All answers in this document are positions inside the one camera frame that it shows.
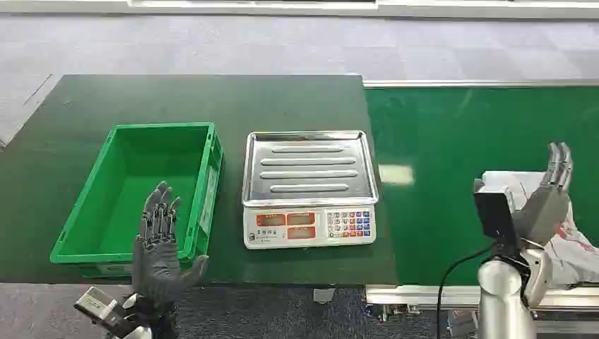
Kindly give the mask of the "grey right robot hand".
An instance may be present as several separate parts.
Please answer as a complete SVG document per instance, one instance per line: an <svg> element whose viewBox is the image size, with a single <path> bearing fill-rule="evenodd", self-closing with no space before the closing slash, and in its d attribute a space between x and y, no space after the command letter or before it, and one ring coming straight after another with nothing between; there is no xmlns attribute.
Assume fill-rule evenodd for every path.
<svg viewBox="0 0 599 339"><path fill-rule="evenodd" d="M551 142L549 153L547 170L539 187L524 207L512 215L517 236L540 246L554 237L555 229L566 219L574 170L571 150L565 142Z"/></svg>

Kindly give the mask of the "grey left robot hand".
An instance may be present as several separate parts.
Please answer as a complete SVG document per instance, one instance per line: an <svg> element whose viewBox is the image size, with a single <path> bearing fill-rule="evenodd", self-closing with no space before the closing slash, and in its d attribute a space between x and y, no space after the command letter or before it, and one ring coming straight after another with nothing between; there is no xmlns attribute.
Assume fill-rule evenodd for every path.
<svg viewBox="0 0 599 339"><path fill-rule="evenodd" d="M188 269L180 266L176 237L177 209L181 198L162 181L143 205L134 239L131 282L134 292L156 304L173 302L185 290L199 284L209 256L198 256Z"/></svg>

